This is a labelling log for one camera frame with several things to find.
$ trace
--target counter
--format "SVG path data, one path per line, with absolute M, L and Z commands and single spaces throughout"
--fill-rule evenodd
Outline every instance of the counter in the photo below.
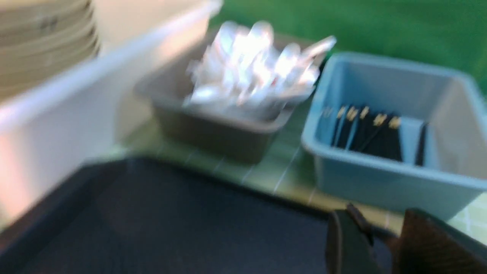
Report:
M 245 166 L 224 157 L 209 155 L 194 147 L 167 139 L 152 119 L 105 159 L 125 155 L 152 155 L 177 162 L 249 188 L 297 201 L 326 211 L 344 208 L 349 202 L 322 193 L 315 186 L 313 158 L 300 146 L 300 137 L 309 104 L 297 108 L 279 133 L 261 163 Z M 403 216 L 398 213 L 354 203 L 372 223 L 400 233 Z M 481 195 L 449 221 L 458 230 L 487 244 L 487 193 Z

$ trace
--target blue plastic bin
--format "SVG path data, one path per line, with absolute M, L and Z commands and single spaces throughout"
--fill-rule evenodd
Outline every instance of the blue plastic bin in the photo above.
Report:
M 404 162 L 330 147 L 342 105 L 401 115 Z M 315 156 L 318 187 L 392 211 L 418 207 L 449 219 L 487 190 L 485 110 L 475 81 L 461 72 L 359 53 L 328 61 L 302 143 Z M 413 165 L 423 121 L 430 123 L 425 167 Z

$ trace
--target black tray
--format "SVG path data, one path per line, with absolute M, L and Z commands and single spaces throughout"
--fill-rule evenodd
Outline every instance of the black tray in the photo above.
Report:
M 82 168 L 7 228 L 0 273 L 324 274 L 327 217 L 154 159 L 126 159 Z

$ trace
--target green tablecloth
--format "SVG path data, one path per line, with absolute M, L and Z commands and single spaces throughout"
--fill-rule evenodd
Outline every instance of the green tablecloth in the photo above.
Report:
M 269 21 L 276 32 L 337 49 L 456 68 L 487 94 L 487 0 L 226 0 L 212 25 Z

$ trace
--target stack of plates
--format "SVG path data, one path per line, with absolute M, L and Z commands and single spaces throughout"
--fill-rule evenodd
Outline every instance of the stack of plates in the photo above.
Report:
M 0 100 L 98 49 L 90 0 L 0 0 Z

